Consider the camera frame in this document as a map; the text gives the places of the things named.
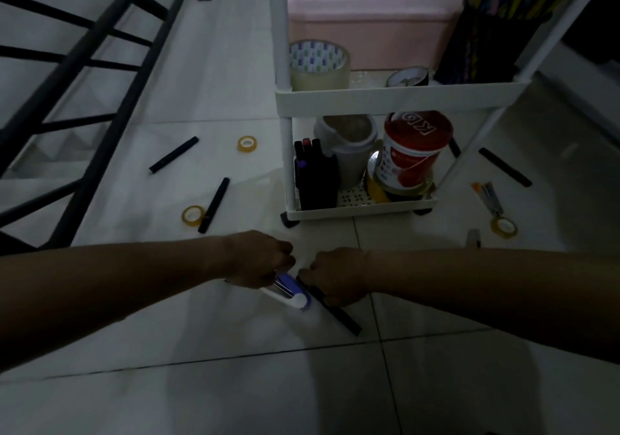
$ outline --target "mesh pen holder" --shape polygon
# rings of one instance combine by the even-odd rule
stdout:
[[[435,72],[442,84],[510,82],[516,59],[551,14],[536,19],[488,15],[463,0],[448,46]]]

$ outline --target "small tape roll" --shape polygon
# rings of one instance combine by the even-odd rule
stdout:
[[[510,239],[516,236],[518,228],[513,220],[503,216],[496,216],[491,220],[491,230],[500,238]]]
[[[192,205],[183,210],[181,220],[188,226],[200,226],[203,216],[205,209],[200,205]]]
[[[237,142],[237,149],[244,153],[251,153],[256,149],[258,142],[253,136],[242,136]]]

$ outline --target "pink storage box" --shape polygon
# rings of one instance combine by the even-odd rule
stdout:
[[[330,40],[351,70],[435,69],[462,0],[288,0],[290,40]]]

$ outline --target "metal railing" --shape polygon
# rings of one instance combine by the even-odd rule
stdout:
[[[146,86],[151,71],[161,54],[183,1],[174,0],[170,8],[166,9],[155,0],[114,0],[97,21],[91,21],[35,0],[0,0],[0,2],[14,7],[89,29],[67,55],[0,46],[0,57],[58,63],[55,70],[17,110],[6,126],[0,130],[0,176],[6,172],[26,146],[30,137],[35,134],[112,121],[81,179],[7,211],[0,212],[0,228],[73,194],[50,240],[39,249],[61,248],[71,245],[125,131],[129,118]],[[114,26],[131,4],[135,4],[163,21],[152,42],[114,29]],[[135,66],[92,59],[93,54],[108,35],[149,47],[142,64]],[[85,66],[136,71],[119,109],[116,113],[43,123]],[[0,232],[0,255],[33,250],[36,248]]]

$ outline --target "person's left hand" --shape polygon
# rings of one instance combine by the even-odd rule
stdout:
[[[295,265],[293,245],[259,231],[246,231],[222,238],[230,264],[226,279],[233,285],[262,288],[275,281],[275,271],[286,272]]]

